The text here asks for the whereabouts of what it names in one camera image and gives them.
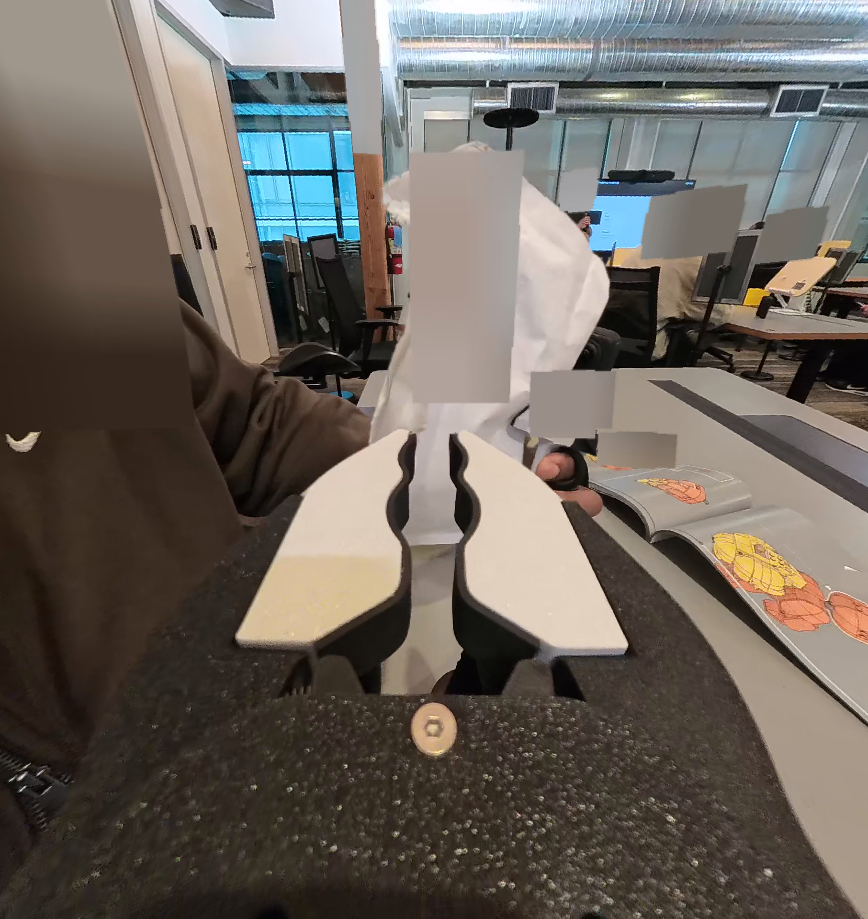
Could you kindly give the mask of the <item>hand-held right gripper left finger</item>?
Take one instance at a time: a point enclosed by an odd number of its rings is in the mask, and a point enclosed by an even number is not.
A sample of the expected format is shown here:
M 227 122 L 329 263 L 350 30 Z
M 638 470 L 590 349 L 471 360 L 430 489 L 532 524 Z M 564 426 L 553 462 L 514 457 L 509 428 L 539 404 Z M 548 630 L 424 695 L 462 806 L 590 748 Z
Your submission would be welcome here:
M 411 617 L 404 529 L 417 437 L 397 430 L 303 494 L 235 633 L 273 650 L 397 650 Z

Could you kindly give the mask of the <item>white circle-print paper bag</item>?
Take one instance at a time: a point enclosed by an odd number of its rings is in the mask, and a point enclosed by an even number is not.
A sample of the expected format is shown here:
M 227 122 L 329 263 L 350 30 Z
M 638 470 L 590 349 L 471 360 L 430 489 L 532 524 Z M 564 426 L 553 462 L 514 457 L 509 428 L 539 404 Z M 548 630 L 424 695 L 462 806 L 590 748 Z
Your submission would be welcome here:
M 559 207 L 522 181 L 518 287 L 509 403 L 419 403 L 409 382 L 414 355 L 412 320 L 394 350 L 371 419 L 371 441 L 395 429 L 417 432 L 416 472 L 410 487 L 410 546 L 450 545 L 461 532 L 454 520 L 448 440 L 469 430 L 521 461 L 528 436 L 517 424 L 530 402 L 532 372 L 572 370 L 609 296 L 609 281 L 586 237 Z

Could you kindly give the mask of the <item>person's left forearm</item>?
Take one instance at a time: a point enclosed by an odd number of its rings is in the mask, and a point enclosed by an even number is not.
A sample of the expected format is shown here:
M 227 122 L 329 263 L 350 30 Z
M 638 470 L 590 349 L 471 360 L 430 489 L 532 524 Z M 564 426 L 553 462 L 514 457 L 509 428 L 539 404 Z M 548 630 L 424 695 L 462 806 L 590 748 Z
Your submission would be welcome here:
M 357 407 L 300 381 L 275 381 L 238 358 L 180 302 L 191 400 L 240 516 L 267 516 L 365 448 L 371 422 Z

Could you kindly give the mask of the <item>grey desk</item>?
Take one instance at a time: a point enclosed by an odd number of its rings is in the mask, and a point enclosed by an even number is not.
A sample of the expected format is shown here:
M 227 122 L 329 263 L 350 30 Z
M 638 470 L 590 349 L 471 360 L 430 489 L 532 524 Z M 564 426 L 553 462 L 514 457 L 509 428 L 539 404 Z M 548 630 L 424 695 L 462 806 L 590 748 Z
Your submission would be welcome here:
M 715 369 L 627 370 L 616 382 L 614 430 L 678 435 L 680 462 L 732 472 L 763 504 L 780 504 L 848 547 L 868 574 L 868 512 L 656 385 L 673 381 L 736 416 L 786 415 L 868 454 L 868 432 Z M 692 547 L 643 540 L 626 508 L 597 523 L 678 603 L 729 672 L 760 731 L 790 807 L 861 917 L 868 917 L 868 726 L 829 695 L 752 617 Z

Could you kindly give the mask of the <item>person's left hand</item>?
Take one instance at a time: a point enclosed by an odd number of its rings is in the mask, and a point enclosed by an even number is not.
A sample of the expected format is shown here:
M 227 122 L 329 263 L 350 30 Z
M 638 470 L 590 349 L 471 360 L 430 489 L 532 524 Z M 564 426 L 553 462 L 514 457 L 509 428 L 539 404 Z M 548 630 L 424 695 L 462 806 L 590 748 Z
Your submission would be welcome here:
M 555 473 L 561 473 L 563 470 L 564 457 L 556 459 L 555 457 L 543 457 L 542 462 L 537 468 L 537 472 L 543 477 L 552 477 Z M 591 487 L 580 489 L 575 492 L 555 492 L 555 495 L 564 503 L 571 506 L 578 506 L 585 511 L 589 517 L 596 518 L 603 511 L 603 501 L 601 496 Z

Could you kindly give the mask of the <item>black office chair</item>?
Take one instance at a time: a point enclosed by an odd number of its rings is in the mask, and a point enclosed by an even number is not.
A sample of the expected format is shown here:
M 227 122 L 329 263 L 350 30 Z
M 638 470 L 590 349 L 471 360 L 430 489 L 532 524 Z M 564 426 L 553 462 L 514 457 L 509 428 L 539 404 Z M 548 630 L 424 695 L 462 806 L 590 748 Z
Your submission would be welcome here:
M 326 304 L 331 314 L 326 347 L 316 342 L 295 346 L 273 371 L 276 377 L 298 377 L 323 387 L 329 376 L 367 380 L 374 372 L 389 368 L 396 347 L 399 323 L 395 307 L 384 307 L 382 319 L 368 319 L 360 310 L 355 293 L 340 259 L 317 258 L 316 267 L 325 285 Z
M 609 297 L 597 328 L 619 336 L 615 368 L 646 369 L 654 363 L 658 334 L 660 268 L 607 266 Z

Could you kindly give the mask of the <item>grey monitor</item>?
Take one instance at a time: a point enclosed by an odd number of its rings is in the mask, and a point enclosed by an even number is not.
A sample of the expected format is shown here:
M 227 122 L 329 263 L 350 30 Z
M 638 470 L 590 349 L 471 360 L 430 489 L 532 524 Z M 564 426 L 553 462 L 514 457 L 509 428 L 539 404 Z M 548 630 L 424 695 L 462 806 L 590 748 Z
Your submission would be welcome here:
M 760 229 L 739 231 L 729 252 L 706 254 L 700 264 L 692 301 L 707 302 L 716 281 L 721 280 L 717 303 L 740 304 L 754 267 L 760 235 Z

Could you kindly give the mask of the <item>person's brown jacket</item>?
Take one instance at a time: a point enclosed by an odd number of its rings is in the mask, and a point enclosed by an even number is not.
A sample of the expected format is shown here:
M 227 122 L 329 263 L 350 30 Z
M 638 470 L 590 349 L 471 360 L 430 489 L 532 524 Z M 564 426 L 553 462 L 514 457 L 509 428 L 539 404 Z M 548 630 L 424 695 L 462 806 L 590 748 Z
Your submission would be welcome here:
M 175 428 L 0 434 L 0 895 L 150 632 L 244 531 L 190 401 Z

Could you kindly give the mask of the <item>wooden-edged office table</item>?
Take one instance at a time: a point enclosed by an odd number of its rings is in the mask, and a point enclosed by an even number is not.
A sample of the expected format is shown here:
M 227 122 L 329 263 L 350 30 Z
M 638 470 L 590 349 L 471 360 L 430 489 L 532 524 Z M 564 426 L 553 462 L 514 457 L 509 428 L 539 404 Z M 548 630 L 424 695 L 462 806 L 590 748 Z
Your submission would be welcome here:
M 751 307 L 734 307 L 729 321 L 721 328 L 732 334 L 763 341 L 791 341 L 807 346 L 786 397 L 805 403 L 823 362 L 833 347 L 846 342 L 868 341 L 868 322 L 819 314 L 771 310 L 757 317 Z

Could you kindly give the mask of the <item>tan tilted board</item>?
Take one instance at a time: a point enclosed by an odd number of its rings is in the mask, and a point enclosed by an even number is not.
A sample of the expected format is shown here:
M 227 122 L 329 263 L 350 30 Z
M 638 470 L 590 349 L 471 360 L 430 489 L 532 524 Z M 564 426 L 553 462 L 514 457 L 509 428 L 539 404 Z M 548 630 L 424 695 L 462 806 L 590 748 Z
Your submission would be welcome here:
M 804 296 L 836 265 L 834 258 L 812 257 L 788 261 L 765 285 L 765 290 L 785 299 Z

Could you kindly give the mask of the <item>wooden pillar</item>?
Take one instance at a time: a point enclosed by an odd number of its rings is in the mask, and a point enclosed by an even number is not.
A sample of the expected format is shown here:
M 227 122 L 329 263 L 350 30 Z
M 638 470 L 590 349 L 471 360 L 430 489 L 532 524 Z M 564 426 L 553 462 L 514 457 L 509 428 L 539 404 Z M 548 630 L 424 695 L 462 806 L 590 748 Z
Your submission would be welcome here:
M 391 305 L 382 155 L 353 154 L 359 214 L 360 252 L 366 316 L 382 320 Z

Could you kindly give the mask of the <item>black ceiling lamp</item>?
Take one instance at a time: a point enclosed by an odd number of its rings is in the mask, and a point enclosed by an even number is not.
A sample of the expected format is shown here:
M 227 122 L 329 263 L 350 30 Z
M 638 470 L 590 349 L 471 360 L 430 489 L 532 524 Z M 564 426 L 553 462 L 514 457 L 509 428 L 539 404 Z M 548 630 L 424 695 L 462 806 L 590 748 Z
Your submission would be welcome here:
M 505 150 L 508 152 L 513 148 L 515 130 L 530 127 L 539 119 L 540 113 L 536 109 L 520 107 L 495 109 L 484 115 L 487 127 L 505 132 Z

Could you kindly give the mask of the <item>glass window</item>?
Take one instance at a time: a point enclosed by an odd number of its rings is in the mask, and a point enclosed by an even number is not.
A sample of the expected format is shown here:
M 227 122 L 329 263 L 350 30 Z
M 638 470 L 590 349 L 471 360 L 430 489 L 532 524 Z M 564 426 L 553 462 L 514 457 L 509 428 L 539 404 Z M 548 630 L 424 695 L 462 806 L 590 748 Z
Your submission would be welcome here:
M 294 236 L 359 239 L 345 76 L 227 71 L 260 243 Z

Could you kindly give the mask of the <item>white door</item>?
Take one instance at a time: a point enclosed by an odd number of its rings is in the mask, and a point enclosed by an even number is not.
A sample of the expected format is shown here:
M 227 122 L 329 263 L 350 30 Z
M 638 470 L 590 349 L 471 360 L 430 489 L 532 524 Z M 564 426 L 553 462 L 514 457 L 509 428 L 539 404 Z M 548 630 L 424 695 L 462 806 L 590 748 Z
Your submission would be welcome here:
M 253 256 L 251 221 L 244 213 L 240 158 L 232 150 L 225 68 L 164 2 L 155 2 L 154 10 L 197 197 L 192 221 L 202 245 L 214 324 L 238 357 L 263 364 L 274 356 L 277 341 Z

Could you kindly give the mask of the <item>metal ventilation duct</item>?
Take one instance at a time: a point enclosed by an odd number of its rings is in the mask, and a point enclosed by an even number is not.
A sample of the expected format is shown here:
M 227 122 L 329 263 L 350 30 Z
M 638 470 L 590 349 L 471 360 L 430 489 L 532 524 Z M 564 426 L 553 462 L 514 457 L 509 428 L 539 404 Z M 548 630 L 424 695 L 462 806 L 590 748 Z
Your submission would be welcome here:
M 558 86 L 549 111 L 868 120 L 868 2 L 390 2 L 405 85 Z

